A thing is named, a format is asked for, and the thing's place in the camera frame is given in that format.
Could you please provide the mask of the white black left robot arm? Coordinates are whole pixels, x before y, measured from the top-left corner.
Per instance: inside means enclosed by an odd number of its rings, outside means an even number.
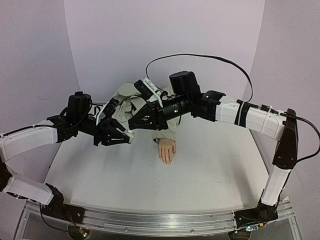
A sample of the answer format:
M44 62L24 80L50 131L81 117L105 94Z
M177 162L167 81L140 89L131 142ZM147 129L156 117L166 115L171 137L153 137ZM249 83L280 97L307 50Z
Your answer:
M64 218L67 206L63 195L53 186L19 175L6 165L13 157L30 150L58 144L85 133L93 137L94 146L132 143L135 135L112 117L119 101L111 99L95 115L89 94L78 91L68 98L60 114L46 120L0 135L0 190L16 198L32 200L47 206L56 218Z

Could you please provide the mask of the white nail polish bottle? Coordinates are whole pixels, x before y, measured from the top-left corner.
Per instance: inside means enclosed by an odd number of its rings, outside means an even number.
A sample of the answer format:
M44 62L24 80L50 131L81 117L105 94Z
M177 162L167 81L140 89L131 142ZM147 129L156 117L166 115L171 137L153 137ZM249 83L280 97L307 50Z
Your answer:
M133 139L133 138L135 137L134 131L133 131L133 130L130 130L130 129L127 130L127 135L128 135L131 139Z

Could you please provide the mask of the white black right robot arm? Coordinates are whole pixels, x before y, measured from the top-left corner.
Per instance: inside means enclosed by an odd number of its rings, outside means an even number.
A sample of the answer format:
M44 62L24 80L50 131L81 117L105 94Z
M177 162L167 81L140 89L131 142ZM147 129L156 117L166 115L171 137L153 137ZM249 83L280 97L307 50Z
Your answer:
M266 135L277 141L272 168L257 205L258 210L274 208L298 162L298 128L296 113L274 110L267 105L255 105L233 100L225 93L209 90L202 93L192 71L170 75L175 96L163 100L155 84L148 78L138 80L134 87L146 104L128 121L129 129L166 130L167 122L190 113L194 118L234 124Z

